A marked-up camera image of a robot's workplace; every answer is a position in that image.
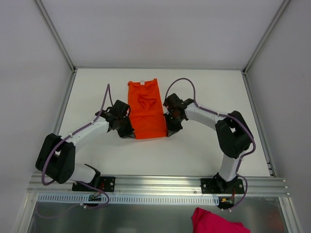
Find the orange t-shirt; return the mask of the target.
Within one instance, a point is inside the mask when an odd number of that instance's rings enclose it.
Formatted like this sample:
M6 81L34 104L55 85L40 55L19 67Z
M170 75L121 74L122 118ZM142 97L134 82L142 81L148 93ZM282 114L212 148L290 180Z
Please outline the orange t-shirt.
M165 137L167 134L157 79L128 82L130 121L137 140Z

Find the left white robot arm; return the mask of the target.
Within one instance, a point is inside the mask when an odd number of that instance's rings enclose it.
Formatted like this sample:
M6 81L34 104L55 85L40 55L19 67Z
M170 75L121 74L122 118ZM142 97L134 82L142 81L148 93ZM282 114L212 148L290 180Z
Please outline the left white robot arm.
M134 138L130 113L131 107L117 100L113 106L101 109L92 121L67 136L47 135L35 163L35 168L42 173L42 184L47 186L53 182L63 184L73 181L73 191L114 191L99 170L77 163L76 153L93 139L112 130L116 130L120 138Z

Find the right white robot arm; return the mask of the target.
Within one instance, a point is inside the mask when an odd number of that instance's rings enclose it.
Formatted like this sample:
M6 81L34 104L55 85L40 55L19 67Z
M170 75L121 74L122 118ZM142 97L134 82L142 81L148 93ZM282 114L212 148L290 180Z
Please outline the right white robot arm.
M224 154L222 165L212 179L201 183L202 193L224 194L237 189L240 160L254 142L241 113L217 113L198 106L193 99L181 100L175 93L166 97L163 105L167 109L167 113L164 114L167 137L182 130L184 120L199 122L217 134L220 149Z

